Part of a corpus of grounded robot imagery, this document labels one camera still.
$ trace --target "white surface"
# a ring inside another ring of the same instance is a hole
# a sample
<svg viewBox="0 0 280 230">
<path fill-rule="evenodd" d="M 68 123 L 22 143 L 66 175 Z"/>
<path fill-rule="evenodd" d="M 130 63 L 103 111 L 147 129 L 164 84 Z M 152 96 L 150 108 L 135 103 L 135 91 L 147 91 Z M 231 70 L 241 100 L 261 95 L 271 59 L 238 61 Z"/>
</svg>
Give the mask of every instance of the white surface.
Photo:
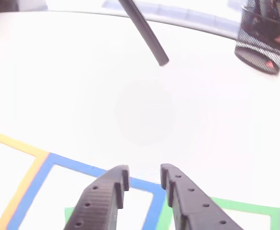
<svg viewBox="0 0 280 230">
<path fill-rule="evenodd" d="M 164 68 L 126 18 L 1 14 L 0 133 L 155 183 L 169 162 L 210 196 L 280 207 L 280 75 L 234 41 L 150 25 Z"/>
<path fill-rule="evenodd" d="M 33 156 L 0 144 L 0 217 L 33 161 Z"/>
<path fill-rule="evenodd" d="M 225 212 L 244 230 L 270 230 L 270 216 L 235 210 Z"/>
</svg>

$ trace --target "mesh pen holder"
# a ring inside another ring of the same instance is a hole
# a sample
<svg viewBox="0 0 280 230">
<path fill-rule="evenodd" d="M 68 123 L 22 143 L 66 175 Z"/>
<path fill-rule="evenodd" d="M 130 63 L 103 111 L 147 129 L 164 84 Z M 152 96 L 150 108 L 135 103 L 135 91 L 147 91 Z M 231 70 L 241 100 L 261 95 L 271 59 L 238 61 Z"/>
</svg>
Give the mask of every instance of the mesh pen holder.
<svg viewBox="0 0 280 230">
<path fill-rule="evenodd" d="M 255 13 L 253 2 L 250 0 L 247 7 L 242 8 L 235 55 L 257 70 L 277 75 L 280 71 L 280 21 Z"/>
</svg>

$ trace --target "colored tape line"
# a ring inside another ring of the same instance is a hole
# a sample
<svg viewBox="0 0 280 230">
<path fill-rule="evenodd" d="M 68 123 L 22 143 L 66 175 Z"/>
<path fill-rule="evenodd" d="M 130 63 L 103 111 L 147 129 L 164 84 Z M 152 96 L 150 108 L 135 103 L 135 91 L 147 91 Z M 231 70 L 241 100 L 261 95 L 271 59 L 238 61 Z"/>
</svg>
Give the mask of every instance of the colored tape line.
<svg viewBox="0 0 280 230">
<path fill-rule="evenodd" d="M 104 169 L 92 167 L 91 165 L 50 153 L 14 212 L 7 226 L 8 230 L 16 230 L 19 228 L 36 194 L 54 165 L 59 165 L 94 177 L 99 177 L 106 172 Z M 150 204 L 142 230 L 156 229 L 166 192 L 161 189 L 159 184 L 135 178 L 130 178 L 130 185 L 132 188 L 144 190 L 153 194 L 153 200 Z"/>
<path fill-rule="evenodd" d="M 21 183 L 18 186 L 16 193 L 13 195 L 11 201 L 9 202 L 8 206 L 6 207 L 6 209 L 4 210 L 0 218 L 0 230 L 5 230 L 15 210 L 17 209 L 18 204 L 20 203 L 22 197 L 26 193 L 35 175 L 39 171 L 41 165 L 46 160 L 49 152 L 32 147 L 21 141 L 7 137 L 3 134 L 0 134 L 0 143 L 7 145 L 11 148 L 14 148 L 16 150 L 22 151 L 24 153 L 30 154 L 32 156 L 35 156 L 35 160 L 33 164 L 31 165 L 26 175 L 21 180 Z"/>
</svg>

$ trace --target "blue tape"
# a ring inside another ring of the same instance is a hole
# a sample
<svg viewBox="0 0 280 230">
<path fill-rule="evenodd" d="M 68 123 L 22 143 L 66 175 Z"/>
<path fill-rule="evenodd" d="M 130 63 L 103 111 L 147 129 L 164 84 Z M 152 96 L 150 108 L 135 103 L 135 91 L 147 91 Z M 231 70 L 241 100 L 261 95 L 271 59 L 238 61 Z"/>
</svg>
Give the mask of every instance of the blue tape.
<svg viewBox="0 0 280 230">
<path fill-rule="evenodd" d="M 30 184 L 21 202 L 19 203 L 14 215 L 9 221 L 7 230 L 17 230 L 20 227 L 30 205 L 34 201 L 36 194 L 39 192 L 43 182 L 47 178 L 54 165 L 60 165 L 62 167 L 72 169 L 80 173 L 85 173 L 94 177 L 99 177 L 106 172 L 106 170 L 104 169 L 93 167 L 88 164 L 84 164 L 54 153 L 50 153 L 44 164 L 41 166 L 39 172 L 33 179 L 32 183 Z M 164 200 L 166 198 L 166 192 L 161 188 L 161 185 L 159 184 L 154 184 L 152 182 L 147 182 L 136 178 L 130 178 L 130 186 L 132 188 L 144 190 L 153 194 L 153 200 L 150 204 L 142 230 L 155 229 L 162 211 Z"/>
<path fill-rule="evenodd" d="M 172 19 L 189 21 L 192 23 L 202 24 L 223 31 L 231 32 L 236 35 L 238 34 L 240 28 L 240 23 L 227 18 L 218 17 L 213 14 L 147 2 L 137 2 L 136 4 L 143 14 L 153 14 Z M 119 1 L 107 0 L 103 3 L 102 7 L 116 11 L 124 11 Z"/>
</svg>

